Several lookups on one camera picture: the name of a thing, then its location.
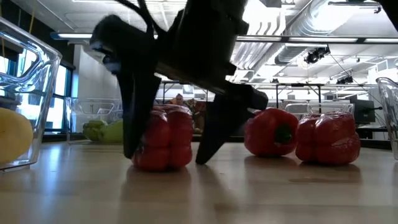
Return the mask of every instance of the yellow fruit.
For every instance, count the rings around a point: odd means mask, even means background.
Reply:
[[[32,144],[33,130],[27,118],[0,108],[0,164],[18,159]]]

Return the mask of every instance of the red bell pepper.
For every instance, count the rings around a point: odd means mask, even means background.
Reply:
[[[256,156],[284,156],[297,145],[297,118],[283,110],[268,108],[256,112],[244,129],[244,146]]]
[[[361,141],[351,113],[333,112],[307,116],[298,126],[296,156],[304,162],[344,165],[359,156]]]
[[[141,147],[132,161],[146,171],[179,169],[192,160],[192,116],[189,109],[176,105],[155,106]]]

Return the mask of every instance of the ceiling light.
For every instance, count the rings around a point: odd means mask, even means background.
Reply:
[[[57,34],[57,35],[60,39],[90,39],[92,36],[92,34]]]
[[[340,80],[337,80],[336,84],[337,85],[339,85],[339,84],[344,85],[344,84],[350,84],[350,83],[353,83],[353,82],[354,82],[353,77],[352,76],[347,76],[347,77],[344,77],[344,78],[342,78]]]
[[[398,43],[397,38],[368,38],[364,41],[365,43]]]
[[[50,34],[50,36],[54,40],[73,40],[73,39],[90,40],[92,34],[57,33],[57,32],[53,32],[53,33]]]
[[[78,2],[78,3],[118,3],[113,0],[72,0],[72,2]]]
[[[304,62],[306,63],[317,63],[319,60],[325,57],[325,55],[330,54],[329,47],[320,47],[313,51],[310,51],[305,57]]]
[[[237,42],[278,42],[280,37],[263,35],[240,35],[236,38]]]
[[[341,38],[341,37],[291,37],[289,42],[336,42],[336,43],[355,43],[357,38]]]
[[[242,19],[249,24],[252,22],[266,22],[266,21],[274,21],[276,22],[276,18],[280,16],[279,10],[270,10],[263,4],[261,1],[252,0],[248,1],[246,7],[244,8],[244,12],[242,15]]]
[[[327,47],[327,44],[300,44],[300,43],[286,43],[286,47]]]

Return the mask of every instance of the green vegetable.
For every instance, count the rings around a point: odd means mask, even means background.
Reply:
[[[104,126],[98,133],[102,143],[123,143],[123,120]]]
[[[101,128],[108,124],[102,120],[92,120],[88,123],[83,124],[83,135],[91,141],[99,141],[99,133]]]

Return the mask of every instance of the computer monitor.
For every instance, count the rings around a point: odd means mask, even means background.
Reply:
[[[354,119],[356,124],[370,124],[376,122],[373,101],[350,98],[349,102],[354,104]]]

